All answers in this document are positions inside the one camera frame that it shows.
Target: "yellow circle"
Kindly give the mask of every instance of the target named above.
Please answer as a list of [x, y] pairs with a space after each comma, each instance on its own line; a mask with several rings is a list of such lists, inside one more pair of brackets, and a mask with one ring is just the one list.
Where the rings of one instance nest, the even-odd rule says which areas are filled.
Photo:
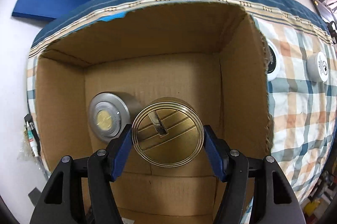
[[97, 120], [96, 124], [101, 130], [108, 131], [111, 129], [112, 119], [111, 119], [111, 115], [109, 114], [107, 110], [99, 111], [97, 113], [96, 120]]

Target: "black label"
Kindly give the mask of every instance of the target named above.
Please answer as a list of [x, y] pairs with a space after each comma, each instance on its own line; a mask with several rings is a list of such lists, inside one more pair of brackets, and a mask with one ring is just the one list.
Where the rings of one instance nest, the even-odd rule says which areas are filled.
[[273, 49], [269, 46], [270, 62], [268, 64], [268, 74], [272, 73], [276, 68], [276, 56]]

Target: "white container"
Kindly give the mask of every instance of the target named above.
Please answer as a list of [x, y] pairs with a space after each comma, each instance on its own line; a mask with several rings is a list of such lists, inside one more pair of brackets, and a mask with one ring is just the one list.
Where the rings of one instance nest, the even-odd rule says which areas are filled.
[[307, 70], [311, 81], [326, 82], [329, 76], [326, 56], [322, 52], [309, 56], [307, 60]]
[[268, 64], [267, 79], [268, 81], [271, 81], [276, 78], [280, 71], [281, 59], [276, 46], [269, 39], [267, 39], [267, 44], [270, 50], [270, 62]]

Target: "cardboard box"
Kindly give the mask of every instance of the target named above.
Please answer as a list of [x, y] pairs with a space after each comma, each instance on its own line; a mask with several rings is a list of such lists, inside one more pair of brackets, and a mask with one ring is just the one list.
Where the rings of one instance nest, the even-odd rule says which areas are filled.
[[[265, 48], [243, 9], [197, 2], [138, 9], [52, 42], [36, 74], [49, 168], [64, 155], [81, 158], [106, 147], [87, 122], [91, 99], [104, 91], [130, 93], [144, 107], [161, 97], [182, 99], [231, 148], [263, 158], [269, 135]], [[135, 224], [207, 224], [223, 186], [203, 150], [184, 166], [162, 168], [132, 149], [112, 190], [122, 216]], [[87, 193], [84, 198], [88, 207]]]

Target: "silver canister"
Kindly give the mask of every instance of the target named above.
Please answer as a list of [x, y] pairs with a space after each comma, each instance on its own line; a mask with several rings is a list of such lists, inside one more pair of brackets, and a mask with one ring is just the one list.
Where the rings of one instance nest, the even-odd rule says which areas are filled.
[[128, 93], [104, 92], [91, 100], [88, 121], [96, 137], [109, 143], [120, 136], [125, 125], [132, 124], [141, 110], [140, 103]]

